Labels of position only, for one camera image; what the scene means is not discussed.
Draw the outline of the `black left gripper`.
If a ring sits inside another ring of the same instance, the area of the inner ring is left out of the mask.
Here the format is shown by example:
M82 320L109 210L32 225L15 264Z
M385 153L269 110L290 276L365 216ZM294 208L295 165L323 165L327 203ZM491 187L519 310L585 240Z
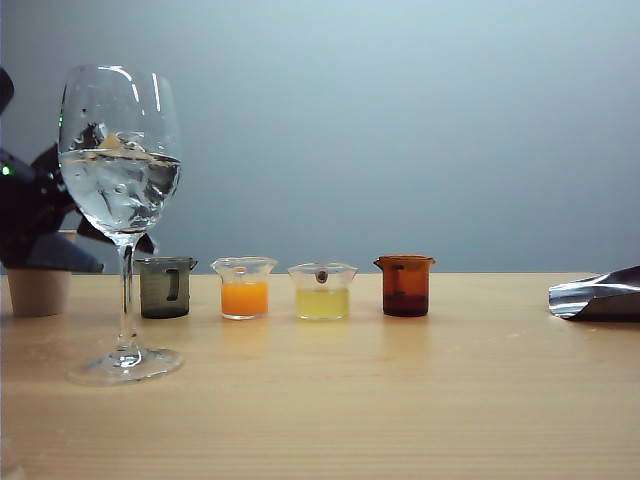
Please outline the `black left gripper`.
M61 178L57 146L30 164L1 151L1 262L5 267L101 273L102 263L58 232L73 208ZM105 234L84 216L76 231L97 241L131 244L143 253L157 250L146 232Z

